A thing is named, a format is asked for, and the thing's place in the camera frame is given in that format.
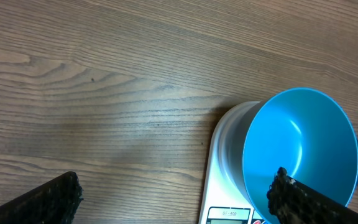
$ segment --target wooden table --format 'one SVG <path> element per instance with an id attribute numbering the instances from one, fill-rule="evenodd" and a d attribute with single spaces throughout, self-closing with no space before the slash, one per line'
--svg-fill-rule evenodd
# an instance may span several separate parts
<path id="1" fill-rule="evenodd" d="M 0 204 L 73 170 L 75 223 L 196 223 L 220 117 L 295 86 L 358 135 L 358 0 L 0 0 Z"/>

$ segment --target kitchen scale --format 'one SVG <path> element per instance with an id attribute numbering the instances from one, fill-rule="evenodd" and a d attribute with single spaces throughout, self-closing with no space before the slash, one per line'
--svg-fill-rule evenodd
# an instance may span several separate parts
<path id="1" fill-rule="evenodd" d="M 245 102 L 233 107 L 215 127 L 209 150 L 199 224 L 267 224 L 238 190 L 232 178 L 235 172 L 231 172 L 229 167 L 229 150 L 236 126 L 245 113 L 257 103 L 259 102 Z"/>

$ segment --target scale control panel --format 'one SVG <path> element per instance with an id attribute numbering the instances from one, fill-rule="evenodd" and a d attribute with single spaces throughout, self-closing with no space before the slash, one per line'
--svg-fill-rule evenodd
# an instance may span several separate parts
<path id="1" fill-rule="evenodd" d="M 206 224 L 249 224 L 250 208 L 210 207 Z M 254 212 L 250 224 L 267 224 Z"/>

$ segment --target blue cup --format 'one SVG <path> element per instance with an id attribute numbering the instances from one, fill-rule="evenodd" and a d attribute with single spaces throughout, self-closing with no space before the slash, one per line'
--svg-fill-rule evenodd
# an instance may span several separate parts
<path id="1" fill-rule="evenodd" d="M 266 197 L 279 167 L 341 205 L 350 202 L 358 176 L 356 134 L 328 95 L 310 88 L 281 92 L 251 108 L 236 135 L 232 150 L 242 153 L 237 168 L 244 181 L 236 184 L 269 223 L 279 223 Z"/>

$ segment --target blue bowl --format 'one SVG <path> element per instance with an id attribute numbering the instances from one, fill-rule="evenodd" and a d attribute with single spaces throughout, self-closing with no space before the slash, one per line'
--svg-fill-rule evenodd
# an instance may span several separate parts
<path id="1" fill-rule="evenodd" d="M 248 128 L 242 157 L 247 197 L 257 212 L 279 223 L 266 197 L 279 167 L 346 206 L 357 183 L 358 146 L 343 109 L 309 88 L 284 91 L 262 104 Z"/>

